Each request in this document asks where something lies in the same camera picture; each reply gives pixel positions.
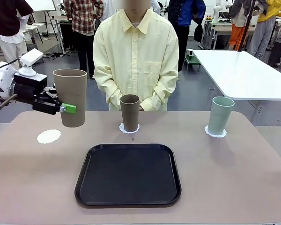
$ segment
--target black tray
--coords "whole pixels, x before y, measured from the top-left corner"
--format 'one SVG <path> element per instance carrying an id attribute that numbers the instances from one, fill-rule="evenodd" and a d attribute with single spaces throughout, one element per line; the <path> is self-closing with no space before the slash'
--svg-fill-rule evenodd
<path id="1" fill-rule="evenodd" d="M 87 206 L 163 206 L 181 195 L 174 154 L 161 144 L 102 144 L 85 158 L 75 197 Z"/>

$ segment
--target shirt pocket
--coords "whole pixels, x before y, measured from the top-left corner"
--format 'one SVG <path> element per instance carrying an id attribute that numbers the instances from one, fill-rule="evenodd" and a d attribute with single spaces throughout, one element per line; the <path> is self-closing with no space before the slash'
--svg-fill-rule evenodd
<path id="1" fill-rule="evenodd" d="M 155 87 L 159 80 L 159 74 L 162 62 L 144 62 L 143 81 L 146 86 Z"/>

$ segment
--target neck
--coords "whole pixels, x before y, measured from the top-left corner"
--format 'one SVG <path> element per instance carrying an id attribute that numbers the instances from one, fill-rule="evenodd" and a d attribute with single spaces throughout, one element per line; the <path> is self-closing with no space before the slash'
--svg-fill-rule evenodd
<path id="1" fill-rule="evenodd" d="M 124 9 L 128 19 L 132 23 L 140 23 L 144 18 L 147 9 Z"/>

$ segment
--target dark red sweater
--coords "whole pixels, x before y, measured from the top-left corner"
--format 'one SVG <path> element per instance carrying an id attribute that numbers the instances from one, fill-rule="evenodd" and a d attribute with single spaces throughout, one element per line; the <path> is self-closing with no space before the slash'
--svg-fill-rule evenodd
<path id="1" fill-rule="evenodd" d="M 10 37 L 19 32 L 17 10 L 21 16 L 33 13 L 25 0 L 0 0 L 0 35 Z"/>

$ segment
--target tray rim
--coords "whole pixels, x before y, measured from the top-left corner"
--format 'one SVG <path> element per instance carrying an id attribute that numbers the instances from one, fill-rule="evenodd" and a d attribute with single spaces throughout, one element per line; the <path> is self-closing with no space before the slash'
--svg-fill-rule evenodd
<path id="1" fill-rule="evenodd" d="M 163 201 L 163 203 L 119 203 L 119 204 L 113 203 L 113 204 L 111 204 L 111 203 L 102 203 L 102 202 L 89 203 L 89 202 L 83 201 L 80 197 L 80 190 L 81 190 L 81 187 L 83 185 L 83 181 L 84 181 L 84 177 L 85 177 L 85 171 L 87 170 L 88 165 L 89 165 L 89 160 L 91 158 L 90 155 L 92 153 L 104 148 L 104 146 L 113 146 L 113 145 L 117 145 L 117 146 L 120 146 L 120 145 L 129 145 L 129 146 L 131 146 L 131 145 L 134 145 L 134 146 L 143 145 L 144 147 L 150 145 L 151 147 L 154 146 L 154 149 L 166 150 L 170 155 L 171 166 L 172 166 L 175 186 L 176 186 L 176 190 L 177 190 L 177 193 L 176 193 L 175 197 L 172 200 Z M 85 159 L 83 161 L 81 171 L 80 171 L 80 174 L 79 174 L 76 186 L 75 186 L 74 195 L 75 195 L 76 200 L 84 206 L 106 206 L 106 207 L 108 207 L 108 206 L 140 206 L 140 207 L 143 207 L 143 206 L 166 206 L 166 205 L 174 204 L 179 199 L 179 197 L 181 196 L 181 192 L 182 192 L 182 187 L 181 187 L 180 178 L 179 178 L 179 174 L 178 174 L 175 155 L 169 147 L 167 147 L 163 144 L 156 144 L 156 143 L 155 144 L 150 144 L 150 143 L 145 143 L 145 144 L 98 144 L 98 145 L 90 148 L 88 150 L 86 156 L 85 156 Z"/>

